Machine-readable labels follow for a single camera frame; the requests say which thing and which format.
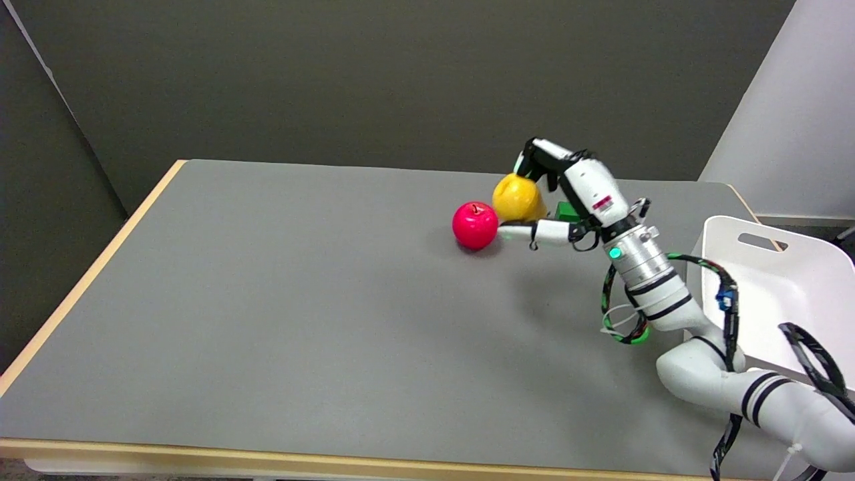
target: red apple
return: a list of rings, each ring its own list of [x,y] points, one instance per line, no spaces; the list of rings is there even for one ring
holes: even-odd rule
[[[454,213],[451,230],[461,246],[477,251],[487,247],[496,237],[498,216],[483,202],[467,202]]]

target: white wall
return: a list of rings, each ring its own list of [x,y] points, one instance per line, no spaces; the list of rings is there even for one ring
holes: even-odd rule
[[[855,218],[855,0],[796,2],[700,180],[758,215]]]

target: green block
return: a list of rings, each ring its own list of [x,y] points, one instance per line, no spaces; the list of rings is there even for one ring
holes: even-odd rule
[[[559,202],[558,208],[555,210],[555,218],[566,223],[578,223],[581,217],[576,213],[576,209],[570,202]]]

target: wooden table edge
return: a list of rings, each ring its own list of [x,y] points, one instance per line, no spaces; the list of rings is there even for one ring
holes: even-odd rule
[[[21,374],[27,364],[44,345],[59,323],[65,318],[80,296],[92,284],[103,267],[118,251],[139,221],[148,212],[157,198],[178,174],[186,160],[176,161],[163,178],[155,185],[137,210],[128,218],[113,240],[92,263],[92,266],[71,289],[53,314],[45,321],[41,329],[12,362],[6,372],[0,376],[0,398],[9,386]],[[748,210],[754,221],[760,223],[736,188],[726,184]],[[192,448],[184,446],[154,446],[144,444],[125,444],[112,442],[71,442],[36,439],[15,439],[0,437],[0,457],[20,459],[61,458],[92,460],[100,462],[146,462],[151,464],[193,465],[219,468],[259,469],[281,472],[305,472],[329,475],[343,475],[371,478],[408,478],[436,479],[438,481],[481,481],[488,479],[507,480],[614,480],[641,481],[664,479],[705,479],[705,477],[676,476],[669,474],[592,471],[565,468],[546,468],[528,466],[477,465],[419,460],[388,460],[377,458],[357,458],[321,454],[289,454],[236,449]]]
[[[75,459],[143,463],[148,466],[193,466],[219,469],[299,472],[360,478],[432,479],[437,481],[578,481],[702,480],[694,476],[610,472],[533,466],[480,465],[441,461],[389,460],[324,454],[289,454],[236,449],[154,446],[109,442],[70,442],[0,438],[0,454],[20,459]]]
[[[113,254],[119,247],[121,247],[122,243],[127,239],[127,237],[131,234],[131,231],[137,224],[140,219],[143,218],[145,213],[151,208],[151,206],[155,203],[155,200],[160,196],[163,192],[163,189],[166,188],[167,185],[172,181],[178,171],[181,169],[187,161],[179,160],[176,161],[171,168],[167,171],[166,175],[155,185],[155,188],[151,190],[149,195],[143,200],[143,203],[139,205],[137,210],[127,219],[127,222],[119,232],[113,237],[113,240],[107,245],[107,247],[101,252],[101,254],[95,259],[95,262],[89,266],[89,269],[86,273],[74,284],[74,287],[65,296],[65,299],[62,300],[60,305],[53,311],[47,321],[44,322],[41,329],[36,332],[36,335],[32,337],[32,339],[27,343],[21,353],[12,361],[12,364],[9,365],[9,368],[6,369],[6,372],[0,376],[0,398],[6,394],[6,391],[9,389],[9,386],[17,379],[17,377],[24,371],[24,368],[29,364],[30,360],[32,360],[33,356],[36,355],[38,350],[44,345],[44,343],[48,340],[48,337],[53,333],[56,329],[56,326],[59,325],[60,322],[65,318],[68,312],[71,311],[71,308],[74,307],[74,304],[80,299],[80,296],[89,288],[92,284],[92,281],[95,280],[95,277],[101,272],[101,269],[109,262],[109,260],[113,257]]]

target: silver metal cylinder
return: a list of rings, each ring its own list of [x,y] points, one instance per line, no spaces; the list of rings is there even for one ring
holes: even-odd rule
[[[603,244],[612,265],[630,290],[655,282],[674,269],[653,240],[655,232],[652,227],[637,225]]]

